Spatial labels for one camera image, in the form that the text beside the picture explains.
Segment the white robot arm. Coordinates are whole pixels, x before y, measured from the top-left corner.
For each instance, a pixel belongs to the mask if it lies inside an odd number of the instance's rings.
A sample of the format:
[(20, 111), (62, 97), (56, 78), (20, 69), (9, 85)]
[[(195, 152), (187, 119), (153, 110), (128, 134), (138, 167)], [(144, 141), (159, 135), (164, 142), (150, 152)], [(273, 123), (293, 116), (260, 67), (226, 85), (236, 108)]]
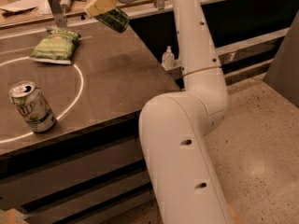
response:
[[(93, 18), (118, 3), (92, 0)], [(199, 0), (172, 0), (184, 89), (149, 100), (139, 137), (164, 224), (235, 224), (204, 137), (223, 120), (228, 92)]]

